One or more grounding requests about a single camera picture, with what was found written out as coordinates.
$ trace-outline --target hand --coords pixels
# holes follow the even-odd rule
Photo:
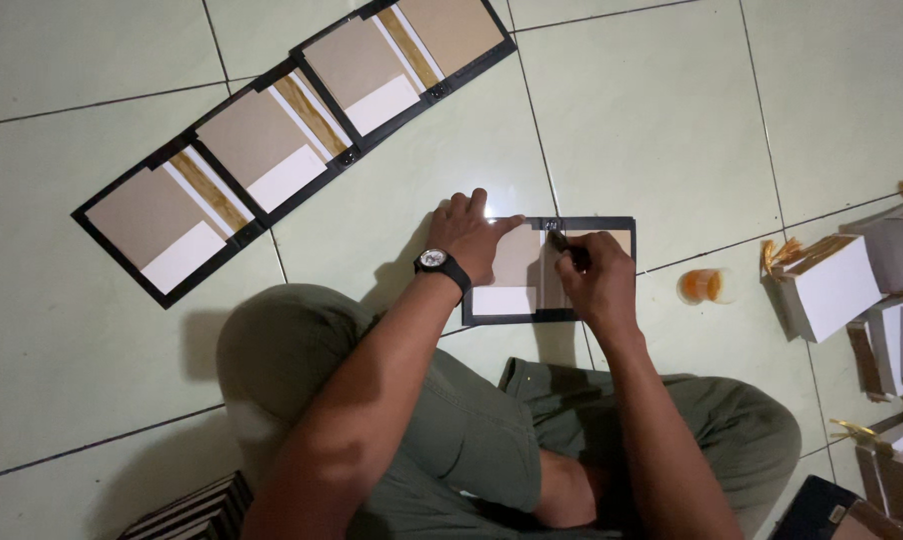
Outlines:
[[[488,192],[478,188],[469,199],[462,193],[451,196],[447,208],[439,206],[431,216],[431,228],[425,249],[440,249],[458,261],[473,286],[490,285],[494,279],[492,262],[495,250],[508,232],[525,222],[524,215],[513,215],[488,223],[485,201]]]
[[[584,247],[590,266],[577,269],[568,251],[555,263],[562,288],[575,312],[599,338],[626,339],[640,334],[635,317],[635,261],[608,232],[568,239]]]

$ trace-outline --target left hand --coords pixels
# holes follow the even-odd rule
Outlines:
[[[425,249],[440,249],[458,261],[473,286],[490,285],[495,276],[492,262],[499,240],[525,222],[524,215],[513,215],[488,223],[485,201],[488,192],[478,188],[469,199],[463,193],[451,196],[447,208],[439,206],[431,216],[431,228]]]

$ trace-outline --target tile floor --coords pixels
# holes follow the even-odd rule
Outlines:
[[[501,215],[635,216],[659,369],[739,378],[795,414],[803,457],[759,537],[807,474],[861,490],[827,421],[901,403],[864,399],[841,334],[789,341],[757,260],[762,239],[813,242],[901,201],[903,0],[493,0],[518,55],[162,310],[70,212],[359,4],[0,0],[1,539],[112,538],[234,470],[212,363],[229,309],[286,280],[383,308],[426,213],[478,186]],[[679,302],[678,277],[710,266],[739,300]],[[583,325],[455,313],[445,330],[492,381],[509,356],[607,369]]]

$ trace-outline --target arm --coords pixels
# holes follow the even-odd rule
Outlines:
[[[432,216],[427,248],[451,254],[473,285],[492,281],[502,236],[483,189],[455,193]],[[442,328],[461,299],[443,274],[421,273],[334,372],[295,425],[245,518],[242,538],[342,538],[405,434]]]
[[[591,266],[557,263],[565,293],[608,359],[631,484],[655,538],[742,538],[722,486],[698,448],[646,348],[635,316],[635,262],[607,232],[571,238]]]

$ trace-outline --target watch face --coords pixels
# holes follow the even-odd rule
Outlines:
[[[418,260],[421,262],[421,266],[425,268],[436,268],[445,264],[445,251],[442,250],[428,250],[421,254],[418,257]]]

